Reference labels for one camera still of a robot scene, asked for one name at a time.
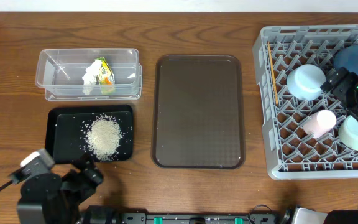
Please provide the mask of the dark blue plate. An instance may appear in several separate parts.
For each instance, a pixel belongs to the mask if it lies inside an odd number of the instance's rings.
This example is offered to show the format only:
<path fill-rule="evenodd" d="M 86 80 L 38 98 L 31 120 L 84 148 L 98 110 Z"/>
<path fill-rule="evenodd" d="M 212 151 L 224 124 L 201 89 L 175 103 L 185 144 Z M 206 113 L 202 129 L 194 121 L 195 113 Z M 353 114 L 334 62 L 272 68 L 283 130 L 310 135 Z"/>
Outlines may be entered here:
<path fill-rule="evenodd" d="M 352 45 L 340 50 L 334 57 L 334 68 L 346 68 L 358 75 L 358 45 Z"/>

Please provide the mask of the pink cup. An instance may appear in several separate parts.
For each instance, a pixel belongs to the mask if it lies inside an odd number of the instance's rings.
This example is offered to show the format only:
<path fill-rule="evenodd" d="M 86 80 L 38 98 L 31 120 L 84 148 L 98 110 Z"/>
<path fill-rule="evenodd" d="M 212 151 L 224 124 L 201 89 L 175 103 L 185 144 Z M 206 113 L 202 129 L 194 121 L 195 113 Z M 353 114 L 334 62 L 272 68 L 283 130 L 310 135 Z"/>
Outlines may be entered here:
<path fill-rule="evenodd" d="M 315 139 L 320 138 L 330 131 L 336 124 L 336 115 L 329 110 L 321 110 L 310 116 L 304 124 L 303 130 L 306 134 L 311 134 Z"/>

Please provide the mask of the green yellow snack wrapper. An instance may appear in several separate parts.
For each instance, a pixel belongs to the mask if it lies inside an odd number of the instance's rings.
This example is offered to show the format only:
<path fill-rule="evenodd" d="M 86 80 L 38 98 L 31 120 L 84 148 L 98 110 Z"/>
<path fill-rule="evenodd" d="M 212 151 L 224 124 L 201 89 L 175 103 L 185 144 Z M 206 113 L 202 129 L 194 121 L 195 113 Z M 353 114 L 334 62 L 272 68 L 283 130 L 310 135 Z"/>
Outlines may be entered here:
<path fill-rule="evenodd" d="M 109 95 L 115 92 L 115 79 L 112 70 L 107 64 L 104 57 L 97 58 L 95 60 L 97 64 L 99 64 L 99 70 L 97 79 L 99 84 L 101 85 L 101 93 L 103 95 Z"/>

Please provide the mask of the white tissue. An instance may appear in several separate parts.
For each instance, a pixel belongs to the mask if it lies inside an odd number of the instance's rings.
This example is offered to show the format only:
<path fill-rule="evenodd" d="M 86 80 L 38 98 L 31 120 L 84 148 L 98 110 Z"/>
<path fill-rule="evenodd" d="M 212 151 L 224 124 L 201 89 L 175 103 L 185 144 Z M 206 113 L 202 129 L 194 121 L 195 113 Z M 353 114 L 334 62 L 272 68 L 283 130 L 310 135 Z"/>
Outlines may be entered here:
<path fill-rule="evenodd" d="M 99 72 L 102 66 L 102 61 L 100 59 L 96 59 L 88 68 L 85 70 L 85 74 L 82 76 L 83 80 L 83 93 L 85 95 L 89 95 L 93 86 L 99 83 Z"/>

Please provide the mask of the light green saucer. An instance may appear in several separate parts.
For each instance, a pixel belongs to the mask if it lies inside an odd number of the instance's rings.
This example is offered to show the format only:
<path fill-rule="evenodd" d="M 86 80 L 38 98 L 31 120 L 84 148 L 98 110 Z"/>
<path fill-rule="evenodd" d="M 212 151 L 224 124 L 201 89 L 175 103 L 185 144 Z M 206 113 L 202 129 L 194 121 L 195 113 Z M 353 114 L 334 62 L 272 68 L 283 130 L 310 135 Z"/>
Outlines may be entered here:
<path fill-rule="evenodd" d="M 358 151 L 358 121 L 348 116 L 339 128 L 339 138 L 348 148 Z"/>

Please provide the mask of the light blue bowl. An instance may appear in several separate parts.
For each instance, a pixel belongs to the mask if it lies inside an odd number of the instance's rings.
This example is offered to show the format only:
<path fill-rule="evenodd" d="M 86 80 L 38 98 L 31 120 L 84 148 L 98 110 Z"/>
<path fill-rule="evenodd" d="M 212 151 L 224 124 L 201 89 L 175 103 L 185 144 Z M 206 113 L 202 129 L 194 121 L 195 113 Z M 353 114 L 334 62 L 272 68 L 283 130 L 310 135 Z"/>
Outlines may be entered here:
<path fill-rule="evenodd" d="M 289 92 L 300 100 L 315 100 L 321 93 L 321 85 L 326 81 L 322 69 L 315 65 L 302 65 L 287 76 Z"/>

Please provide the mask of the wooden chopstick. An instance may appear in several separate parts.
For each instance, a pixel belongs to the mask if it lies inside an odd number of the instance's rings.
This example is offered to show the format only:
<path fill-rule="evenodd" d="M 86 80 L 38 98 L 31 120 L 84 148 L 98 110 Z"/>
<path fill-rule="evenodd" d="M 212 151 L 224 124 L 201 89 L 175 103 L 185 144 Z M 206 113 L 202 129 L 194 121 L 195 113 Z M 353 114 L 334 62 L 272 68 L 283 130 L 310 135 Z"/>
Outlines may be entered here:
<path fill-rule="evenodd" d="M 275 100 L 275 105 L 278 106 L 279 105 L 279 100 L 278 100 L 278 94 L 277 94 L 277 86 L 276 86 L 276 79 L 275 79 L 275 70 L 273 67 L 273 57 L 272 57 L 272 50 L 270 47 L 270 42 L 267 42 L 267 47 L 268 47 L 268 56 L 269 56 L 269 64 L 270 64 L 270 71 L 272 74 L 272 85 L 273 85 L 273 93 L 274 93 L 274 100 Z"/>

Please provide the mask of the pile of rice grains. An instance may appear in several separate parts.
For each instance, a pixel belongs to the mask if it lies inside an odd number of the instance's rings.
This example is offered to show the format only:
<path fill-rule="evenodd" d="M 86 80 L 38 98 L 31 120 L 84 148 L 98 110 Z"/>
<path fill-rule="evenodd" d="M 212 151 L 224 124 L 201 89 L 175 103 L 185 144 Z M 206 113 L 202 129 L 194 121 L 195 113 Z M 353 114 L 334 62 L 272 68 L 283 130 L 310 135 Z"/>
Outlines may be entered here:
<path fill-rule="evenodd" d="M 123 138 L 119 119 L 104 113 L 92 115 L 95 115 L 95 120 L 83 121 L 80 125 L 80 139 L 84 140 L 80 149 L 95 156 L 100 162 L 111 161 L 118 154 L 117 149 Z"/>

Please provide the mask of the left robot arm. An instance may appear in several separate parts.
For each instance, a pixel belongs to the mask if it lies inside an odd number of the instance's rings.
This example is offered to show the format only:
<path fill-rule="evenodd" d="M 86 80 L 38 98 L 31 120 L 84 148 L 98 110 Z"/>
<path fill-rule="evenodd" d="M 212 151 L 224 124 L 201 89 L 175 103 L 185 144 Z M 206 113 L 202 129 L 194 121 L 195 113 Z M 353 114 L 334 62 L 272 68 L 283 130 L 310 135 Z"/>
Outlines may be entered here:
<path fill-rule="evenodd" d="M 55 161 L 44 150 L 21 162 L 24 178 L 17 213 L 21 223 L 78 223 L 79 205 L 90 198 L 104 177 L 90 156 L 73 161 L 77 170 L 60 176 L 52 172 Z"/>

